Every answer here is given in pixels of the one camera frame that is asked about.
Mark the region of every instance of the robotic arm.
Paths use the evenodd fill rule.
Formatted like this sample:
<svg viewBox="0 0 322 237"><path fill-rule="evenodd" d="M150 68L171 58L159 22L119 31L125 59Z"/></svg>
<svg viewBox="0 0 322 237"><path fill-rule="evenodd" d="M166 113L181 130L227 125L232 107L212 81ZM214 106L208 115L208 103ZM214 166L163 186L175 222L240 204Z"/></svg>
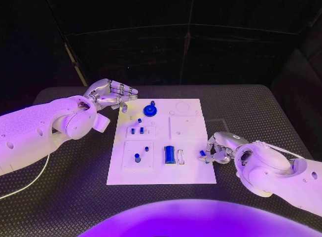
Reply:
<svg viewBox="0 0 322 237"><path fill-rule="evenodd" d="M106 106L122 107L136 99L138 91L126 85L102 79L83 96L53 100L0 117L0 175L28 166L61 143L80 139L90 128L103 132L109 119L96 113Z"/></svg>
<svg viewBox="0 0 322 237"><path fill-rule="evenodd" d="M237 177L258 196L280 196L294 207L322 216L322 162L303 159L281 148L255 141L248 143L228 132L215 132L207 143L215 154L199 157L221 164L234 159ZM286 159L278 153L297 158Z"/></svg>

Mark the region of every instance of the peg board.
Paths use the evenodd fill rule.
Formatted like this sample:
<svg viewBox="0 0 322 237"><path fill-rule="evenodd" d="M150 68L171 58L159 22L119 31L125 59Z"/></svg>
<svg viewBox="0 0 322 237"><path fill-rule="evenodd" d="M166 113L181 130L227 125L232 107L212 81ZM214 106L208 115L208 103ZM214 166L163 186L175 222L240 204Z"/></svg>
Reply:
<svg viewBox="0 0 322 237"><path fill-rule="evenodd" d="M150 100L156 114L146 117L142 109ZM126 104L126 113L119 110L117 115L106 185L215 184L212 165L198 160L207 144L199 100L138 99ZM165 164L165 146L173 146L175 164ZM178 162L178 150L184 152L184 164ZM136 153L139 163L133 160Z"/></svg>

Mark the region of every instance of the white robotic arm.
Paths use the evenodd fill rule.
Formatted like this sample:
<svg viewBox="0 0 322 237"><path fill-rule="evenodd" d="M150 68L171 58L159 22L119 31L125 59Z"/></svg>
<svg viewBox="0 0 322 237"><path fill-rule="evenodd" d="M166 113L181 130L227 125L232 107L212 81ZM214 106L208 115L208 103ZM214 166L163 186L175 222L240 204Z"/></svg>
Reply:
<svg viewBox="0 0 322 237"><path fill-rule="evenodd" d="M110 106L127 107L138 91L107 79L99 80L83 96L53 100L0 116L0 175L25 167L61 143L81 138L90 128L103 132L109 119L96 113Z"/></svg>
<svg viewBox="0 0 322 237"><path fill-rule="evenodd" d="M322 162L303 159L264 142L248 143L232 133L215 132L207 144L212 155L201 156L205 162L227 163L234 159L237 177L245 188L258 196L280 196L294 207L322 216ZM277 151L294 155L287 160Z"/></svg>

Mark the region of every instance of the textured mat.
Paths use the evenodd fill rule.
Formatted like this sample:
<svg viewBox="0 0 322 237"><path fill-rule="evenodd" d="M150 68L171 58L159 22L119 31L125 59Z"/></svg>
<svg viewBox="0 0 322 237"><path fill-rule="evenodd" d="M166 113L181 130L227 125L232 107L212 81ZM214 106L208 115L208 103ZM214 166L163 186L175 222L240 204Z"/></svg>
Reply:
<svg viewBox="0 0 322 237"><path fill-rule="evenodd" d="M248 141L261 140L310 158L270 91L260 85L136 86L139 98L198 98L208 136L230 131ZM43 90L34 103L84 92L84 87ZM182 198L244 204L284 216L322 232L322 217L294 208L281 198L255 196L235 177L234 164L214 164L217 184L106 186L117 111L104 133L92 130L67 141L50 155L35 183L0 200L0 236L76 236L123 210ZM44 159L0 177L0 196L34 179Z"/></svg>

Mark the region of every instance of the dark background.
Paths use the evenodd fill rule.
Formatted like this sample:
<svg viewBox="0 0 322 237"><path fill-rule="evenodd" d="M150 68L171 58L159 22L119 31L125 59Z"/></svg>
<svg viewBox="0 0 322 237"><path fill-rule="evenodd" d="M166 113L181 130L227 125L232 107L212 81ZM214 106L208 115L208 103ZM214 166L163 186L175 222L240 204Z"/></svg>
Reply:
<svg viewBox="0 0 322 237"><path fill-rule="evenodd" d="M0 115L83 85L64 43L87 84L265 85L322 160L322 0L0 1Z"/></svg>

